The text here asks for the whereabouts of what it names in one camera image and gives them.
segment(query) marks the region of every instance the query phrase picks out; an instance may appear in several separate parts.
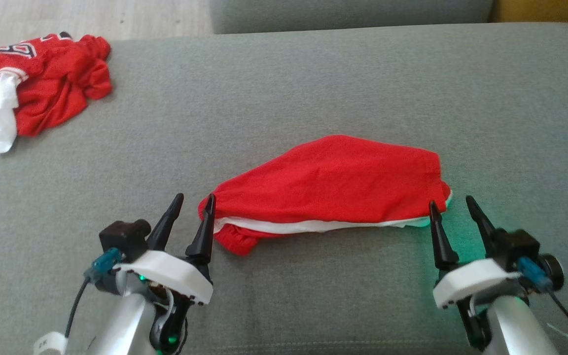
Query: yellow object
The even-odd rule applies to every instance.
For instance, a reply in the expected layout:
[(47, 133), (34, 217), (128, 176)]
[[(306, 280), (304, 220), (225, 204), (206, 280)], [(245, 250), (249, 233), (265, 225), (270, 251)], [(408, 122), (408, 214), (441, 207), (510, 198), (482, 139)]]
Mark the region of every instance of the yellow object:
[(568, 0), (495, 0), (493, 22), (568, 22)]

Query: folded red shorts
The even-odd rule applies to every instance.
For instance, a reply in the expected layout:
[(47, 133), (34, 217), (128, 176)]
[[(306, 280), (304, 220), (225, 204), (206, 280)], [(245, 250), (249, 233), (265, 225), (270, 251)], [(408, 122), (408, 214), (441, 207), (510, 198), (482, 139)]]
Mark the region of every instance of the folded red shorts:
[(444, 212), (451, 198), (436, 153), (345, 135), (296, 146), (213, 193), (214, 237), (239, 255), (300, 232), (424, 227), (429, 202)]

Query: wooden floor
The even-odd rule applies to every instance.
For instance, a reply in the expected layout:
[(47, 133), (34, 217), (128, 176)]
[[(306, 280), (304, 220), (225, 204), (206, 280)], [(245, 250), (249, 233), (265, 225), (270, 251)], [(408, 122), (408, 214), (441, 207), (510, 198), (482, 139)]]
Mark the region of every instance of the wooden floor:
[(69, 32), (112, 40), (212, 34), (208, 0), (0, 0), (0, 45)]

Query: robotic arm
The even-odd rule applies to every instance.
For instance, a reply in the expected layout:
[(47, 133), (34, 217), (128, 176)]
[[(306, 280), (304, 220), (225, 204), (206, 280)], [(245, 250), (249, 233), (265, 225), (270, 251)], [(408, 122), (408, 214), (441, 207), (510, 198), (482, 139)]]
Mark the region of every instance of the robotic arm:
[[(564, 284), (559, 262), (539, 254), (540, 243), (527, 232), (494, 228), (475, 199), (466, 202), (485, 247), (485, 258), (461, 263), (430, 203), (431, 234), (439, 278), (433, 288), (438, 308), (458, 308), (469, 345), (485, 355), (557, 355), (554, 344), (529, 309), (532, 293), (549, 294)], [(65, 334), (48, 333), (36, 341), (34, 354), (65, 353), (77, 304), (86, 285), (122, 296), (89, 355), (175, 355), (187, 339), (187, 311), (207, 305), (213, 291), (208, 264), (212, 256), (216, 199), (210, 195), (203, 222), (185, 256), (164, 252), (183, 194), (151, 231), (145, 220), (114, 222), (100, 233), (104, 254), (85, 272)]]
[(546, 293), (568, 317), (554, 292), (564, 285), (558, 260), (539, 254), (540, 243), (526, 231), (494, 228), (472, 196), (466, 197), (485, 247), (485, 258), (460, 263), (430, 203), (431, 235), (439, 278), (433, 288), (438, 308), (458, 308), (469, 344), (485, 355), (557, 355), (554, 344), (529, 308), (528, 296)]
[(175, 355), (187, 339), (187, 311), (207, 305), (213, 291), (208, 264), (212, 257), (216, 198), (210, 195), (194, 241), (177, 258), (164, 249), (183, 203), (178, 194), (151, 231), (145, 220), (114, 222), (100, 232), (104, 254), (85, 272), (65, 334), (48, 333), (34, 345), (65, 353), (73, 316), (89, 283), (122, 296), (88, 355)]

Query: couch backrest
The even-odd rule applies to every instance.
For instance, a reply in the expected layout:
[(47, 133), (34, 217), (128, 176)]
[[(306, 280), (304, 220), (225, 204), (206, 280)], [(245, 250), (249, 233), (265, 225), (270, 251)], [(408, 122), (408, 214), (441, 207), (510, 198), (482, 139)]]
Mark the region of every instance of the couch backrest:
[(492, 0), (210, 0), (217, 34), (486, 22)]

